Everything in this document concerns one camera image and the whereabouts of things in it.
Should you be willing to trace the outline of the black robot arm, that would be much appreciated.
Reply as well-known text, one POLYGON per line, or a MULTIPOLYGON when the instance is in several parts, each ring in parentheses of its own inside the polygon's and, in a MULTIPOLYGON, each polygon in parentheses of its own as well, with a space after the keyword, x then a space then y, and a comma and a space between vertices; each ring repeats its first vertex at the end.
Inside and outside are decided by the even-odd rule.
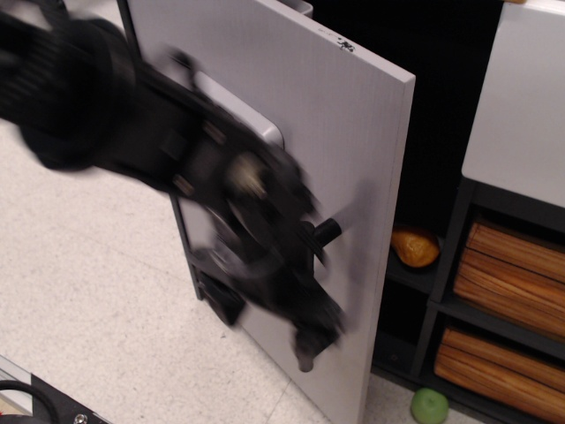
POLYGON ((104 19, 39 5, 39 27, 1 16, 1 117, 46 168, 100 168, 200 205, 215 228, 189 250, 201 295, 226 324, 254 304, 290 322, 303 372, 335 343, 343 312, 313 265, 339 236, 313 225, 296 161, 194 82, 182 86, 132 54, 104 19))

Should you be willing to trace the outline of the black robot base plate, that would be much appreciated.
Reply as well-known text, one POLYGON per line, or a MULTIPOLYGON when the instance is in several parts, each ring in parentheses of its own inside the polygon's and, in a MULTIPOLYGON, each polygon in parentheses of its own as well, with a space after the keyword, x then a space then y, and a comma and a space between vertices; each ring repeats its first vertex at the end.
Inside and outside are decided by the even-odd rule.
POLYGON ((109 423, 99 413, 82 405, 41 378, 31 375, 30 382, 4 379, 1 394, 14 391, 31 398, 28 413, 1 411, 2 423, 109 423))

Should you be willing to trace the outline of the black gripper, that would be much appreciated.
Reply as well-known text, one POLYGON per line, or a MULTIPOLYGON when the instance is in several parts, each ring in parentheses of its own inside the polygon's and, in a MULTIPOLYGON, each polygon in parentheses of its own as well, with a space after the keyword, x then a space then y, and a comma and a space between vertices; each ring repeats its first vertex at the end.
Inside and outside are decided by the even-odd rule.
POLYGON ((194 250, 193 266, 203 299, 225 325, 234 326, 249 303, 290 322, 298 369, 310 372, 338 340, 343 310, 314 277, 300 223, 262 246, 245 228, 220 221, 215 245, 194 250))

